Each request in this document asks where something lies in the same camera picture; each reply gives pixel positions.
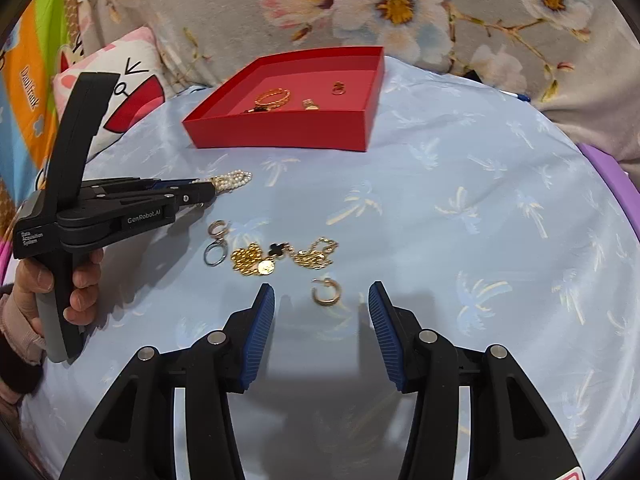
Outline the person's left hand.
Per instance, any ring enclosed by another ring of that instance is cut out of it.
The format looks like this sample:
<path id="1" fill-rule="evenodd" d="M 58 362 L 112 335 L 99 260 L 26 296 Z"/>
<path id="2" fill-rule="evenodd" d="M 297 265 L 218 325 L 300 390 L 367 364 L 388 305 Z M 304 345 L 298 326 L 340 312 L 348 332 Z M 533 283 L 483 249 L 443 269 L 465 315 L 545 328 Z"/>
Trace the person's left hand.
<path id="1" fill-rule="evenodd" d="M 70 324 L 87 326 L 96 318 L 103 257 L 104 250 L 97 249 L 74 271 L 75 288 L 70 295 L 70 304 L 63 312 L 64 318 Z M 18 264 L 11 298 L 17 310 L 24 315 L 30 327 L 39 336 L 43 336 L 43 328 L 36 296 L 50 292 L 53 285 L 53 274 L 40 263 L 25 259 Z"/>

